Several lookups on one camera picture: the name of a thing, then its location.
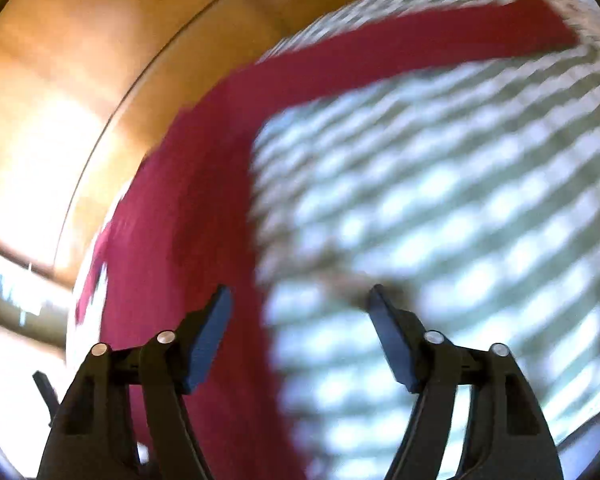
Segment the round metal bolt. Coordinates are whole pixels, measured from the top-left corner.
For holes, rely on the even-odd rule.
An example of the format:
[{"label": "round metal bolt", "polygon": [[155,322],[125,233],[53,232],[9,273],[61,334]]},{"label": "round metal bolt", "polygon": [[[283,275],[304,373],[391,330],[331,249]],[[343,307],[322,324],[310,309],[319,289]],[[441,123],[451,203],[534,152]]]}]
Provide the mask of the round metal bolt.
[{"label": "round metal bolt", "polygon": [[171,343],[175,341],[175,339],[176,335],[171,330],[165,330],[164,332],[160,332],[158,334],[158,343],[162,343],[163,345]]},{"label": "round metal bolt", "polygon": [[91,354],[96,357],[107,353],[107,345],[104,343],[97,343],[91,347]]},{"label": "round metal bolt", "polygon": [[506,357],[510,352],[509,347],[507,345],[503,345],[502,343],[496,343],[495,345],[492,345],[491,351],[500,357]]},{"label": "round metal bolt", "polygon": [[429,330],[428,332],[425,332],[424,339],[426,339],[430,343],[433,343],[434,345],[439,345],[445,342],[445,337],[436,330]]}]

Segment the green and white checkered fabric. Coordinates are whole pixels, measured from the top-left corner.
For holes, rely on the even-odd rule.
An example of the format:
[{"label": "green and white checkered fabric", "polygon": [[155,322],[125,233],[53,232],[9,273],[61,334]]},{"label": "green and white checkered fabric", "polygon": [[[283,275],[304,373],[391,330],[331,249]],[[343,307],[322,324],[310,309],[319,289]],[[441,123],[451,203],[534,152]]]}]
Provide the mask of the green and white checkered fabric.
[{"label": "green and white checkered fabric", "polygon": [[[488,1],[361,0],[271,54],[396,12]],[[333,273],[398,283],[456,344],[508,344],[557,442],[600,410],[598,41],[286,110],[261,130],[252,170],[273,361],[310,476],[382,478],[414,402],[366,314],[324,286]],[[441,478],[455,473],[467,413],[461,388]]]}]

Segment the gingham fabric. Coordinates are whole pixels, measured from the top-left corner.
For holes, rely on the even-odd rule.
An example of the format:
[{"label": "gingham fabric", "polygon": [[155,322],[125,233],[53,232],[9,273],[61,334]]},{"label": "gingham fabric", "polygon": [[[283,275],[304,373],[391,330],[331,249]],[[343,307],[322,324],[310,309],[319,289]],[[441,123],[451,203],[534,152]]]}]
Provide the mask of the gingham fabric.
[{"label": "gingham fabric", "polygon": [[[490,1],[512,0],[360,0],[269,55]],[[556,442],[600,410],[600,42],[581,33],[571,50],[396,76],[261,130],[258,278],[311,478],[383,478],[408,423],[414,397],[359,308],[374,282],[456,344],[508,344]],[[467,412],[461,388],[440,478]]]}]

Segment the wooden surface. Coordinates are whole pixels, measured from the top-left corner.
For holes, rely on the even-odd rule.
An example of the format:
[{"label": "wooden surface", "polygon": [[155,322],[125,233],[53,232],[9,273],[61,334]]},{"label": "wooden surface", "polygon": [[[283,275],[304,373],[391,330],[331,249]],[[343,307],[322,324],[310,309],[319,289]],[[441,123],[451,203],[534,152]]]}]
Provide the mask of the wooden surface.
[{"label": "wooden surface", "polygon": [[0,15],[1,250],[71,285],[110,202],[176,112],[350,1],[10,0]]}]

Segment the metal pin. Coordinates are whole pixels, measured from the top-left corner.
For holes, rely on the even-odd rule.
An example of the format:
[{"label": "metal pin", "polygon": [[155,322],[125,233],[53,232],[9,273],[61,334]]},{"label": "metal pin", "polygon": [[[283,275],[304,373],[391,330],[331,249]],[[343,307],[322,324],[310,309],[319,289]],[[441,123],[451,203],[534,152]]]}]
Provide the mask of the metal pin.
[{"label": "metal pin", "polygon": [[445,337],[436,330],[429,330],[428,332],[425,332],[424,339],[426,339],[430,343],[433,343],[434,345],[439,345],[445,342]]},{"label": "metal pin", "polygon": [[104,343],[97,343],[91,347],[91,354],[96,357],[101,356],[107,352],[107,345]]},{"label": "metal pin", "polygon": [[503,345],[502,343],[496,343],[495,345],[492,345],[491,351],[500,357],[506,357],[510,352],[509,347],[507,345]]},{"label": "metal pin", "polygon": [[160,332],[158,334],[158,343],[162,343],[163,345],[171,343],[175,339],[176,339],[176,335],[171,330],[165,330],[164,332]]}]

